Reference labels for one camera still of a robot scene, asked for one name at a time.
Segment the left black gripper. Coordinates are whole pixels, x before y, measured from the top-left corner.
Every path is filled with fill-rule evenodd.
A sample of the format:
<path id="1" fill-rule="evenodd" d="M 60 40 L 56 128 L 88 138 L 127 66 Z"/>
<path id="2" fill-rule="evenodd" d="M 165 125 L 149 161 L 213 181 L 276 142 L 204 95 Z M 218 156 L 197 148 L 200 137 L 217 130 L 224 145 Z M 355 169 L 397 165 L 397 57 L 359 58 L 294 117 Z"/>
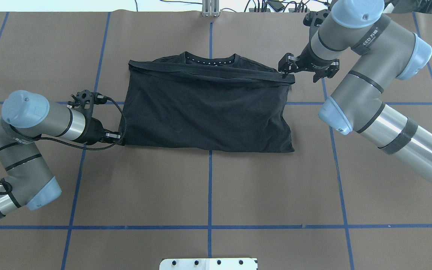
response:
<path id="1" fill-rule="evenodd" d="M 121 140 L 121 133 L 105 130 L 101 121 L 94 117 L 90 119 L 85 134 L 86 145 L 94 145 L 95 143 L 118 143 Z"/>

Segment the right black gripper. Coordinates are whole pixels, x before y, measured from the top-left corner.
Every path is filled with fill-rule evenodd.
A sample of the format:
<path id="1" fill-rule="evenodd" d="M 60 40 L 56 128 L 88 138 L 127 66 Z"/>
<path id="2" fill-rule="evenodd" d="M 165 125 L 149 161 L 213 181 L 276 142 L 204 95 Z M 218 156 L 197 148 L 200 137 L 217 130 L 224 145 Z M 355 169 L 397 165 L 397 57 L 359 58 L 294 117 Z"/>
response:
<path id="1" fill-rule="evenodd" d="M 325 77 L 333 78 L 339 69 L 339 59 L 324 60 L 313 52 L 310 44 L 307 44 L 298 57 L 293 53 L 286 53 L 278 62 L 277 70 L 283 79 L 295 72 L 313 72 L 313 82 L 316 83 Z"/>

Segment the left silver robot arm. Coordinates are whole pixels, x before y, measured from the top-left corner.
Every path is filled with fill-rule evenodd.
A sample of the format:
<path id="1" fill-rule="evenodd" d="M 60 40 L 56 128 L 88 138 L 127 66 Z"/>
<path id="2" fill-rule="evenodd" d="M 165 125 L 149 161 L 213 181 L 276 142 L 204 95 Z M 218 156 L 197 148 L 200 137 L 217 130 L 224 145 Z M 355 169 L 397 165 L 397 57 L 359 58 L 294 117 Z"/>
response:
<path id="1" fill-rule="evenodd" d="M 104 128 L 92 116 L 95 105 L 108 101 L 116 104 L 88 90 L 72 95 L 66 105 L 25 90 L 5 99 L 0 115 L 0 162 L 7 176 L 0 179 L 0 219 L 23 206 L 37 210 L 62 193 L 36 142 L 50 140 L 92 151 L 95 143 L 107 143 L 108 148 L 122 143 L 127 130 L 124 114 L 120 131 Z"/>

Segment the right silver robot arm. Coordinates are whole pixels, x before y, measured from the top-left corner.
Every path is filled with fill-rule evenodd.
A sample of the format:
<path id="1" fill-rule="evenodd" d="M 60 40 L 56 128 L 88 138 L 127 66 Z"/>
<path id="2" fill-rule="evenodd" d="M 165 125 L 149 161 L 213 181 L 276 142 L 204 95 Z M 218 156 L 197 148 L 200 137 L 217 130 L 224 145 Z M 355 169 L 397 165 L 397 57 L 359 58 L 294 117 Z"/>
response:
<path id="1" fill-rule="evenodd" d="M 380 97 L 395 79 L 408 80 L 427 65 L 431 46 L 383 13 L 383 0 L 336 0 L 313 18 L 299 56 L 286 53 L 278 70 L 332 78 L 339 55 L 350 48 L 359 60 L 319 110 L 319 118 L 343 135 L 361 134 L 432 183 L 432 134 Z"/>

